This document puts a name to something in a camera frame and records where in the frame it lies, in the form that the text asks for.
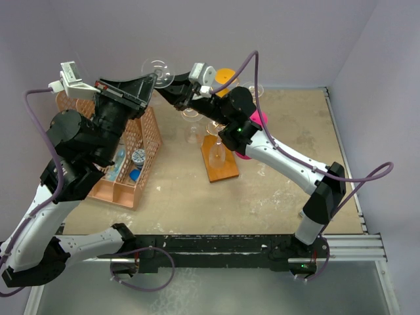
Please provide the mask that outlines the yellow plastic wine glass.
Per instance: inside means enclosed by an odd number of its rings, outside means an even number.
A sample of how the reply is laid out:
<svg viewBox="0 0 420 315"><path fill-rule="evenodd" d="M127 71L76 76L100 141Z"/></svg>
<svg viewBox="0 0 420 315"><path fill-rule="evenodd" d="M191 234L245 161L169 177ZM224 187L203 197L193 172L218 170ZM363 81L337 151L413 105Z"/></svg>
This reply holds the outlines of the yellow plastic wine glass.
<svg viewBox="0 0 420 315"><path fill-rule="evenodd" d="M234 80L231 81L224 89L221 89L221 87L227 84L232 78L234 78ZM236 71L230 68L218 69L216 71L215 81L220 85L215 93L219 97L227 95L234 87L237 87L240 84Z"/></svg>

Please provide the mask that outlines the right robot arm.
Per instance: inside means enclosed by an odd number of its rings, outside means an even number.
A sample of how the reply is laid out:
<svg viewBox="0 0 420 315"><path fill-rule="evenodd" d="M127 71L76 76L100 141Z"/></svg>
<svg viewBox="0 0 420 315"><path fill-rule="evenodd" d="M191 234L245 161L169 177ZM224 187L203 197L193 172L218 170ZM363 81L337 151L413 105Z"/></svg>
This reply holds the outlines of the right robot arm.
<svg viewBox="0 0 420 315"><path fill-rule="evenodd" d="M257 108L251 92L245 87L235 87L222 97L215 94L198 96L199 87L183 74L158 92L176 109L190 108L224 125L219 136L230 151L266 164L308 194L303 219L291 242L296 255L308 256L315 249L314 241L329 224L347 192L340 181L345 174L344 167L337 162L326 165L314 161L268 136L263 127L251 119Z"/></svg>

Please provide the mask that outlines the clear champagne flute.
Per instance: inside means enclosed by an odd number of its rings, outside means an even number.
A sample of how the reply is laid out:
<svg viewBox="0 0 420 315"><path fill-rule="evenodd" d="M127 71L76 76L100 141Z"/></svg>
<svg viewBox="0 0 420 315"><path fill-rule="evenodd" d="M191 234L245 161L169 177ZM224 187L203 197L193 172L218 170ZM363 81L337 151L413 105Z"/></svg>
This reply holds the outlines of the clear champagne flute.
<svg viewBox="0 0 420 315"><path fill-rule="evenodd" d="M218 136L214 145L212 145L209 152L209 164L214 169L221 169L224 167L226 161L226 148Z"/></svg>

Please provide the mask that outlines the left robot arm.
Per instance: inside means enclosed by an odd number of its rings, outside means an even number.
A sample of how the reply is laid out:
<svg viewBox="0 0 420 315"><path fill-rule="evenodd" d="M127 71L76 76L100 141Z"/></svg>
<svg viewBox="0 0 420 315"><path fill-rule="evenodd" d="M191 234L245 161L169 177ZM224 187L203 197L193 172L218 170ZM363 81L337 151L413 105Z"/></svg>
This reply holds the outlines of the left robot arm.
<svg viewBox="0 0 420 315"><path fill-rule="evenodd" d="M85 259L133 254L136 238L123 223L78 240L65 240L56 231L113 165L127 123L144 115L156 79L153 73L126 81L99 79L92 117L63 110L41 132L52 159L26 214L1 244L2 279L11 295L47 284Z"/></svg>

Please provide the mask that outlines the small clear glass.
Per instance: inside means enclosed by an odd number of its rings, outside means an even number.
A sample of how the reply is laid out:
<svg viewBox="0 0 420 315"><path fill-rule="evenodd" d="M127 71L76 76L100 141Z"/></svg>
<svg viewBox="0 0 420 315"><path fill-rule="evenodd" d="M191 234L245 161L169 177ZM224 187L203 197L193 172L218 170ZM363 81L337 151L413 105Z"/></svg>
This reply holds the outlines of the small clear glass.
<svg viewBox="0 0 420 315"><path fill-rule="evenodd" d="M216 121L210 121L206 126L206 131L215 137L218 136L219 132L221 132L225 128L225 125L217 123Z"/></svg>

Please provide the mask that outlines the clear wine glass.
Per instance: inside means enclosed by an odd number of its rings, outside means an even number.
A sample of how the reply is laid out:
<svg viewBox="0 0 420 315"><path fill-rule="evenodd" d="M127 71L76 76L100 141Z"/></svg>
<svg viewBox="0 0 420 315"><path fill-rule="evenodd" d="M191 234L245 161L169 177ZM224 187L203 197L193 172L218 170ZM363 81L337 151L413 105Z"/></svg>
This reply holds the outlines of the clear wine glass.
<svg viewBox="0 0 420 315"><path fill-rule="evenodd" d="M201 147L205 136L205 130L200 123L203 116L193 109L182 111L181 116L189 123L184 130L185 141L189 144L195 144Z"/></svg>
<svg viewBox="0 0 420 315"><path fill-rule="evenodd" d="M249 87L249 91L251 92L253 98L260 98L264 93L264 88L262 85L251 85Z"/></svg>

